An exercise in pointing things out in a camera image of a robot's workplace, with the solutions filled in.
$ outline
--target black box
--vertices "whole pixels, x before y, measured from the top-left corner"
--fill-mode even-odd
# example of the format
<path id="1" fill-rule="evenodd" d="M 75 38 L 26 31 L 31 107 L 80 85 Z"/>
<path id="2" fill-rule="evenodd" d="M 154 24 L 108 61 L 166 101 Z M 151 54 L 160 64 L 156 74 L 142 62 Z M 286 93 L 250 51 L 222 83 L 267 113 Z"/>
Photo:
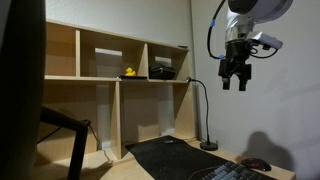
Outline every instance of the black box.
<path id="1" fill-rule="evenodd" d="M 175 77 L 176 71 L 172 67 L 155 63 L 149 67 L 149 79 L 171 80 Z"/>

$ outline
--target black cable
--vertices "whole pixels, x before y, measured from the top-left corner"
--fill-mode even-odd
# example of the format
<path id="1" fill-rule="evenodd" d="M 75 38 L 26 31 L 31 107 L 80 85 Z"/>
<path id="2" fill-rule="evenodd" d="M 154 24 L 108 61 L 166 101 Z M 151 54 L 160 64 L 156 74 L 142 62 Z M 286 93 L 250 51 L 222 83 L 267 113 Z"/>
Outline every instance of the black cable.
<path id="1" fill-rule="evenodd" d="M 208 127 L 208 116 L 209 116 L 209 101 L 208 101 L 208 95 L 207 95 L 207 88 L 206 86 L 199 80 L 192 79 L 192 81 L 198 82 L 203 86 L 204 89 L 204 95 L 207 103 L 207 112 L 206 112 L 206 130 L 207 130 L 207 140 L 210 141 L 209 139 L 209 127 Z"/>
<path id="2" fill-rule="evenodd" d="M 46 135 L 44 138 L 40 139 L 39 141 L 37 141 L 37 144 L 41 143 L 42 141 L 44 141 L 45 139 L 47 139 L 48 137 L 50 137 L 52 134 L 56 133 L 57 131 L 59 131 L 62 127 L 58 127 L 56 130 L 52 131 L 50 134 Z"/>
<path id="3" fill-rule="evenodd" d="M 92 131 L 92 134 L 93 134 L 94 138 L 95 138 L 96 141 L 98 142 L 98 145 L 97 145 L 97 151 L 98 151 L 98 150 L 99 150 L 99 146 L 100 146 L 100 140 L 98 139 L 98 137 L 97 137 L 96 134 L 94 133 L 94 130 L 93 130 L 92 126 L 89 125 L 89 127 L 90 127 L 90 129 L 91 129 L 91 131 Z"/>
<path id="4" fill-rule="evenodd" d="M 253 53 L 251 53 L 250 56 L 255 57 L 255 58 L 258 58 L 258 59 L 266 59 L 266 58 L 272 57 L 272 56 L 275 55 L 277 52 L 278 52 L 278 49 L 275 49 L 275 51 L 274 51 L 272 54 L 270 54 L 269 56 L 256 56 L 256 55 L 253 55 Z"/>
<path id="5" fill-rule="evenodd" d="M 206 130 L 207 130 L 207 142 L 202 142 L 200 143 L 201 149 L 208 150 L 208 151 L 215 151 L 218 149 L 218 145 L 215 143 L 210 142 L 210 137 L 209 137 L 209 123 L 208 123 L 208 117 L 209 117 L 209 101 L 208 101 L 208 95 L 207 95 L 207 88 L 206 86 L 199 80 L 192 79 L 190 77 L 187 78 L 187 82 L 198 82 L 203 86 L 204 89 L 204 94 L 205 94 L 205 99 L 207 103 L 207 112 L 206 112 Z"/>
<path id="6" fill-rule="evenodd" d="M 211 39 L 211 31 L 212 31 L 212 28 L 213 28 L 213 26 L 215 25 L 216 18 L 217 18 L 218 14 L 219 14 L 219 11 L 221 10 L 221 8 L 222 8 L 222 6 L 223 6 L 223 4 L 224 4 L 225 1 L 226 1 L 226 0 L 222 0 L 222 1 L 221 1 L 218 9 L 216 10 L 216 12 L 215 12 L 215 14 L 214 14 L 214 16 L 213 16 L 213 18 L 212 18 L 212 20 L 211 20 L 210 27 L 209 27 L 209 30 L 208 30 L 207 48 L 208 48 L 209 56 L 212 57 L 213 59 L 223 59 L 223 58 L 224 58 L 224 56 L 223 56 L 223 57 L 222 57 L 222 56 L 217 57 L 217 56 L 214 56 L 214 55 L 211 53 L 210 39 Z"/>

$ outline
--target desk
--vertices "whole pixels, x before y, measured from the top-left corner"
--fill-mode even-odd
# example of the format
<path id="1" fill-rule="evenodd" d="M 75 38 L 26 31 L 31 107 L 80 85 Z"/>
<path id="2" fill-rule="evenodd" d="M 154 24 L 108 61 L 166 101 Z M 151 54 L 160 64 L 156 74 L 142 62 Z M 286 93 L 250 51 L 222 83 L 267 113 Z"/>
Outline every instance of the desk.
<path id="1" fill-rule="evenodd" d="M 199 141 L 188 142 L 192 147 L 199 149 Z M 209 152 L 213 155 L 222 157 L 226 160 L 237 162 L 241 156 L 225 151 L 223 149 L 218 149 L 217 151 Z M 112 161 L 113 157 L 108 156 L 106 160 L 105 154 L 108 152 L 98 151 L 97 153 L 87 154 L 84 158 L 83 164 L 83 175 L 81 180 L 92 180 L 92 179 L 114 179 L 114 180 L 152 180 L 153 178 L 139 165 L 131 153 L 127 155 L 120 161 Z M 37 167 L 34 171 L 34 179 L 61 179 L 57 177 L 58 175 L 67 175 L 68 170 L 68 160 L 63 160 L 55 162 L 51 165 L 46 165 L 46 167 Z M 295 180 L 295 173 L 272 166 L 272 171 L 262 172 L 262 174 L 273 177 L 275 179 L 281 180 Z"/>

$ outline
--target shelf compartment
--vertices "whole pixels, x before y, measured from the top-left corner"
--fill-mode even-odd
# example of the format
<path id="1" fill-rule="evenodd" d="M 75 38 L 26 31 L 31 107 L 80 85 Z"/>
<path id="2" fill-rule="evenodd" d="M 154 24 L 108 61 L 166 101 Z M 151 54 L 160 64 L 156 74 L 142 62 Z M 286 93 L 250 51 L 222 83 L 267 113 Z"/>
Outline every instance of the shelf compartment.
<path id="1" fill-rule="evenodd" d="M 118 77 L 131 67 L 147 76 L 147 45 L 142 41 L 80 30 L 80 75 Z"/>
<path id="2" fill-rule="evenodd" d="M 190 76 L 188 49 L 159 44 L 148 45 L 149 66 L 158 62 L 165 66 L 173 67 L 176 70 L 173 80 L 185 80 Z"/>
<path id="3" fill-rule="evenodd" d="M 119 126 L 119 85 L 118 82 L 107 85 L 88 84 L 47 84 L 44 86 L 43 105 L 78 120 L 90 120 L 91 126 L 103 144 L 117 149 L 120 143 L 119 132 L 108 128 L 109 124 Z M 52 132 L 57 127 L 40 124 L 38 139 Z M 58 132 L 38 144 L 36 164 L 46 164 L 70 158 L 75 133 L 66 129 Z M 85 153 L 96 152 L 97 141 L 89 129 Z"/>
<path id="4" fill-rule="evenodd" d="M 130 81 L 120 84 L 122 143 L 164 135 L 185 139 L 196 136 L 192 85 Z"/>
<path id="5" fill-rule="evenodd" d="M 76 75 L 76 29 L 55 23 L 46 26 L 46 75 Z"/>

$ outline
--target white wall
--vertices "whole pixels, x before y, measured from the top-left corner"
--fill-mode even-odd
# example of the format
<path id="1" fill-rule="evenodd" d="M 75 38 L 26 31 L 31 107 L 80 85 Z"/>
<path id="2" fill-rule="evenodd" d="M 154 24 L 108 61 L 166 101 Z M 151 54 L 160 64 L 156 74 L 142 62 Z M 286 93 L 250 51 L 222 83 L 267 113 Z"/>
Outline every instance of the white wall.
<path id="1" fill-rule="evenodd" d="M 229 91 L 222 90 L 219 62 L 207 53 L 208 26 L 221 1 L 191 2 L 196 78 L 208 89 L 211 139 L 218 140 L 221 148 L 293 170 L 298 179 L 320 179 L 320 1 L 294 0 L 281 18 L 256 26 L 284 46 L 272 58 L 247 61 L 253 65 L 253 79 L 246 92 L 238 91 L 236 77 Z M 213 29 L 215 55 L 225 53 L 226 14 L 225 5 Z"/>
<path id="2" fill-rule="evenodd" d="M 46 0 L 47 19 L 191 46 L 189 0 Z"/>

